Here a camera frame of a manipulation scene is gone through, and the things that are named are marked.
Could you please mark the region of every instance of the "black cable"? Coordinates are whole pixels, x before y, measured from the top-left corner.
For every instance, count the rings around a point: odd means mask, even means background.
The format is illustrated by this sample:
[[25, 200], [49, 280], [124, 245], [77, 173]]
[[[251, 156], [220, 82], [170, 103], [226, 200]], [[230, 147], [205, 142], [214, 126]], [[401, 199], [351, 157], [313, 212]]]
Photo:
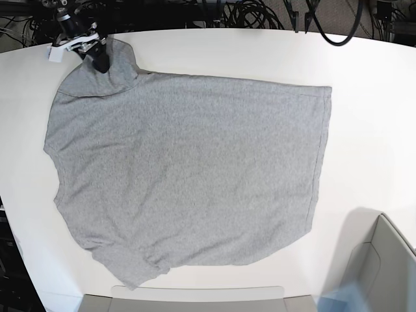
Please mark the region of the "black cable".
[[409, 5], [409, 7], [408, 7], [409, 11], [411, 10], [413, 5], [416, 5], [416, 2], [413, 2], [412, 4]]
[[49, 18], [33, 18], [29, 23], [29, 29], [33, 31], [32, 38], [37, 44], [52, 42], [60, 33], [57, 21]]
[[398, 19], [400, 21], [404, 21], [404, 20], [407, 19], [406, 15], [404, 15], [404, 13], [402, 11], [400, 11], [399, 9], [397, 9], [397, 8], [392, 8], [392, 11], [391, 12], [394, 15], [396, 15], [396, 18], [395, 18], [396, 20]]
[[216, 17], [217, 20], [221, 19], [221, 0], [216, 0]]
[[[356, 13], [354, 12], [354, 8], [352, 7], [350, 1], [349, 0], [345, 0], [345, 2], [347, 3], [348, 7], [350, 8], [351, 13], [354, 15], [354, 17], [356, 17]], [[361, 26], [361, 28], [363, 29], [363, 31], [367, 35], [367, 37], [369, 37], [371, 39], [372, 37], [371, 37], [370, 32], [364, 27], [364, 25], [362, 24], [362, 22], [360, 22], [359, 25]]]
[[379, 40], [383, 40], [382, 38], [382, 33], [381, 33], [381, 26], [380, 26], [380, 22], [378, 21], [377, 17], [375, 16], [375, 14], [372, 15], [372, 18], [374, 20], [374, 24], [375, 24], [375, 28], [378, 30], [378, 36], [379, 36]]
[[371, 20], [371, 39], [374, 39], [374, 20], [373, 20], [373, 17], [372, 17], [372, 14], [371, 14], [371, 8], [370, 7], [368, 7], [368, 9], [369, 9], [369, 14], [370, 14], [370, 20]]
[[320, 26], [319, 20], [317, 19], [317, 16], [315, 15], [315, 12], [313, 10], [311, 2], [309, 0], [306, 0], [306, 4], [307, 4], [307, 7], [309, 8], [309, 11], [312, 13], [313, 20], [315, 21], [315, 24], [318, 28], [319, 33], [322, 35], [322, 37], [324, 37], [324, 39], [325, 39], [325, 41], [327, 41], [327, 43], [329, 43], [333, 46], [336, 46], [336, 47], [341, 47], [341, 46], [347, 44], [352, 39], [352, 37], [356, 33], [357, 28], [359, 26], [359, 22], [361, 20], [361, 15], [363, 13], [363, 6], [364, 6], [363, 0], [358, 0], [357, 15], [356, 15], [356, 19], [354, 20], [354, 24], [353, 24], [353, 26], [350, 30], [350, 33], [348, 34], [348, 36], [343, 41], [334, 42], [326, 36], [325, 32], [323, 31], [322, 27]]
[[211, 28], [211, 24], [208, 24], [208, 4], [207, 4], [207, 0], [202, 0], [202, 14], [203, 14], [203, 18], [205, 20], [205, 26], [206, 28]]
[[376, 22], [376, 28], [378, 29], [378, 35], [380, 37], [380, 41], [383, 41], [384, 39], [384, 34], [383, 34], [383, 28], [382, 25], [380, 24], [380, 21], [377, 19], [376, 16], [374, 16], [374, 20]]
[[9, 26], [12, 22], [14, 22], [14, 18], [12, 18], [12, 19], [8, 18], [8, 20], [10, 20], [10, 21], [3, 28], [7, 28], [7, 26]]
[[0, 18], [4, 18], [5, 20], [8, 20], [10, 22], [12, 22], [12, 21], [20, 22], [20, 21], [27, 21], [27, 20], [31, 19], [31, 18], [26, 18], [26, 19], [21, 19], [19, 21], [16, 21], [14, 18], [7, 18], [6, 16], [0, 16]]
[[16, 39], [16, 38], [13, 38], [11, 35], [9, 35], [8, 33], [6, 33], [6, 32], [2, 32], [2, 34], [5, 34], [6, 36], [8, 36], [10, 39], [13, 39], [13, 40], [15, 40], [15, 41], [17, 41], [17, 42], [19, 42], [21, 45], [23, 45], [23, 47], [24, 47], [24, 44], [23, 44], [23, 42], [22, 41], [20, 41], [20, 40], [18, 40], [18, 39]]
[[385, 41], [390, 42], [390, 32], [387, 31], [387, 22], [384, 23]]
[[384, 32], [383, 41], [387, 41], [387, 33], [385, 31], [385, 22], [384, 21], [382, 21], [382, 27], [383, 27], [383, 32]]
[[224, 25], [229, 28], [284, 29], [276, 13], [263, 0], [243, 0], [226, 3]]
[[22, 41], [22, 47], [27, 46], [26, 41], [25, 41], [25, 30], [26, 30], [26, 26], [27, 24], [30, 22], [30, 19], [28, 19], [25, 23], [25, 25], [23, 26], [23, 30], [21, 32], [21, 41]]

